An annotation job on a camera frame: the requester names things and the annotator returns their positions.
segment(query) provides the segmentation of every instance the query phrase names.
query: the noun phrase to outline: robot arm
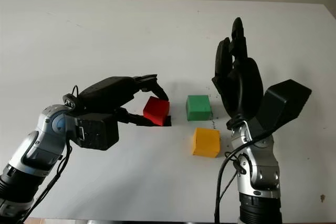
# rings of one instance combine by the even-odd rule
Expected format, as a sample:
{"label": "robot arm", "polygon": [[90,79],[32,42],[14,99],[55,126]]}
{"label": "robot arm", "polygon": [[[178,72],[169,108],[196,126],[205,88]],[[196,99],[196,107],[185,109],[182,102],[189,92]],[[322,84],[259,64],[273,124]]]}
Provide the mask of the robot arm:
{"label": "robot arm", "polygon": [[[36,129],[24,139],[0,176],[0,223],[23,223],[32,210],[38,187],[62,159],[65,146],[68,158],[70,140],[80,147],[107,150],[119,140],[118,121],[155,126],[143,116],[129,114],[120,107],[132,100],[139,90],[152,91],[160,99],[168,100],[155,74],[110,77],[85,89],[77,97],[65,95],[65,105],[44,109]],[[59,176],[57,171],[48,190]]]}
{"label": "robot arm", "polygon": [[219,223],[220,184],[223,170],[239,154],[240,218],[238,223],[281,224],[279,166],[273,154],[272,133],[298,117],[311,90],[293,80],[271,86],[263,96],[263,85],[255,61],[247,57],[243,24],[233,24],[232,41],[221,41],[212,79],[231,119],[235,150],[220,169],[216,193],[215,222]]}

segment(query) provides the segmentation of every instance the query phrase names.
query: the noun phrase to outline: yellow cube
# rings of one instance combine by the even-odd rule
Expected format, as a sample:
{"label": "yellow cube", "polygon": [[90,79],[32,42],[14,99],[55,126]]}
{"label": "yellow cube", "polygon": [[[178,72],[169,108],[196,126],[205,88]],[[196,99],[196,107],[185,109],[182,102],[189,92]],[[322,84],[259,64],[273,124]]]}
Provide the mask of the yellow cube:
{"label": "yellow cube", "polygon": [[218,130],[196,128],[194,133],[193,155],[216,157],[220,149],[221,135]]}

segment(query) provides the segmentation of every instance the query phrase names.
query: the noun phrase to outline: cube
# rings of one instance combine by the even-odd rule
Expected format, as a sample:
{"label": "cube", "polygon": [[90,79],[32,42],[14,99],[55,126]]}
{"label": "cube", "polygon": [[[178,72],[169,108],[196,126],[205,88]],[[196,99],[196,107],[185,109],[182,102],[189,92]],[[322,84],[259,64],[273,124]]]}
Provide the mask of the cube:
{"label": "cube", "polygon": [[188,121],[206,121],[212,115],[207,95],[188,95],[186,110]]}
{"label": "cube", "polygon": [[143,116],[160,126],[163,126],[168,113],[169,101],[161,100],[156,97],[149,97],[143,109]]}
{"label": "cube", "polygon": [[196,128],[193,139],[193,155],[216,157],[220,149],[221,134],[218,130]]}

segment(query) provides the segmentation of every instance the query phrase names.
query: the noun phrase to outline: black cable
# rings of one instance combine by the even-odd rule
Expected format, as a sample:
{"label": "black cable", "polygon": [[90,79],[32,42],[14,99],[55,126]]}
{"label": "black cable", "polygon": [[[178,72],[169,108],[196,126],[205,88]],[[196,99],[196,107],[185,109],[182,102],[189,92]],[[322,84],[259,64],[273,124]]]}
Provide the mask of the black cable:
{"label": "black cable", "polygon": [[268,137],[270,134],[272,134],[273,130],[264,132],[263,134],[254,137],[254,139],[252,141],[249,141],[239,147],[237,147],[236,149],[234,149],[230,155],[228,155],[226,157],[226,159],[224,159],[220,169],[219,169],[219,173],[218,173],[218,179],[217,179],[217,189],[216,189],[216,207],[215,207],[215,224],[219,224],[219,204],[221,203],[221,183],[222,183],[222,175],[225,169],[225,166],[227,165],[227,163],[233,158],[235,157],[235,155],[240,152],[241,150],[245,149],[246,147],[249,147],[250,145],[253,145],[255,143],[257,143],[258,141]]}
{"label": "black cable", "polygon": [[230,179],[229,183],[227,183],[226,187],[224,188],[224,190],[222,191],[221,195],[220,195],[220,198],[219,198],[219,201],[222,199],[222,197],[224,196],[224,193],[226,192],[226,190],[229,188],[229,186],[231,185],[232,181],[235,179],[235,177],[237,176],[238,174],[238,171],[236,171],[234,173],[234,175],[232,176],[232,178]]}
{"label": "black cable", "polygon": [[77,97],[77,96],[78,96],[78,86],[77,86],[77,85],[75,85],[75,86],[73,87],[73,89],[72,89],[72,93],[71,93],[71,94],[74,94],[75,89],[76,89],[76,97]]}
{"label": "black cable", "polygon": [[65,167],[68,164],[70,153],[72,151],[72,147],[70,146],[70,140],[66,140],[66,148],[67,148],[66,156],[58,164],[56,175],[49,182],[49,184],[44,189],[44,191],[41,193],[41,195],[37,198],[37,200],[35,201],[34,205],[30,208],[30,210],[22,217],[22,219],[18,220],[16,224],[24,224],[24,221],[28,218],[31,212],[38,206],[38,204],[40,204],[41,201],[46,197],[46,195],[49,193],[51,188],[54,186],[54,184],[57,182],[57,180],[61,176],[62,172],[64,171]]}

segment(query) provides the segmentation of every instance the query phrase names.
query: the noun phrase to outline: white table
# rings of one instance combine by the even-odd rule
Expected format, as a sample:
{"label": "white table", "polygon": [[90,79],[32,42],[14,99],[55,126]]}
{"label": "white table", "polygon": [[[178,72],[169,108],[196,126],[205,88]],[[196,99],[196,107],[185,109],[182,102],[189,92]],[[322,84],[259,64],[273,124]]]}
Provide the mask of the white table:
{"label": "white table", "polygon": [[[106,152],[73,144],[59,182],[32,216],[213,221],[223,158],[191,155],[189,94],[210,96],[223,147],[230,132],[211,82],[218,42],[240,16],[264,87],[292,78],[313,90],[298,119],[278,130],[284,222],[336,221],[336,20],[322,5],[182,0],[0,0],[0,165],[32,131],[42,109],[109,76],[158,73],[173,127],[119,124]],[[141,113],[139,93],[126,107]],[[233,173],[232,165],[223,183]],[[325,195],[322,203],[320,195]],[[222,221],[239,215],[234,182]]]}

